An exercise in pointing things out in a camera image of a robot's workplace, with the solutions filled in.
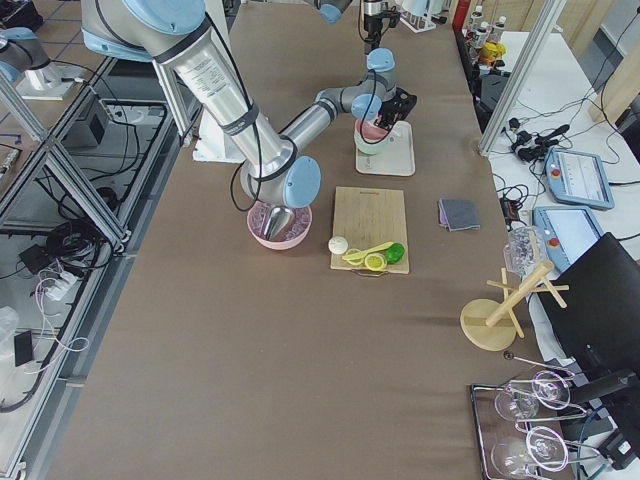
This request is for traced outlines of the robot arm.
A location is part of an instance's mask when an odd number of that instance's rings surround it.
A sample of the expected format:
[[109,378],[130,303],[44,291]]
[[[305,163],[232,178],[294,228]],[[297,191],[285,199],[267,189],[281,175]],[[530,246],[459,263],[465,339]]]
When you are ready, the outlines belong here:
[[[329,24],[340,20],[351,0],[304,0],[314,7]],[[380,47],[385,33],[395,28],[400,20],[400,11],[391,1],[364,0],[358,7],[358,35],[364,45],[364,53],[369,54]]]
[[240,182],[254,200],[303,208],[321,186],[318,163],[301,150],[341,113],[389,131],[417,103],[396,82],[386,48],[367,56],[354,85],[329,88],[276,132],[247,92],[218,25],[202,1],[84,1],[82,33],[88,49],[119,59],[150,62],[175,73],[245,157]]

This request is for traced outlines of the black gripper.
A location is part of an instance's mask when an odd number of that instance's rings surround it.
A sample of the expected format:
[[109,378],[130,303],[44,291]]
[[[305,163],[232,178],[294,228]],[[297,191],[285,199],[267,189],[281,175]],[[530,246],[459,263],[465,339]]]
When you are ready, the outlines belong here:
[[371,53],[380,46],[381,40],[390,28],[395,28],[400,19],[398,7],[391,1],[364,0],[361,2],[361,30],[365,35],[364,52]]
[[397,86],[394,97],[382,103],[373,124],[390,131],[398,121],[404,121],[417,104],[417,96]]

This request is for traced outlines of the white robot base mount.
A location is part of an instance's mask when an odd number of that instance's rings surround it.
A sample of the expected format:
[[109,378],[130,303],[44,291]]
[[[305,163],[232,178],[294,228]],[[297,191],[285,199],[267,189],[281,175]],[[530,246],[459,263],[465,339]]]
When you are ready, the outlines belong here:
[[230,137],[223,132],[211,114],[204,110],[198,129],[198,139],[193,151],[193,160],[196,162],[241,164],[245,161],[245,157]]

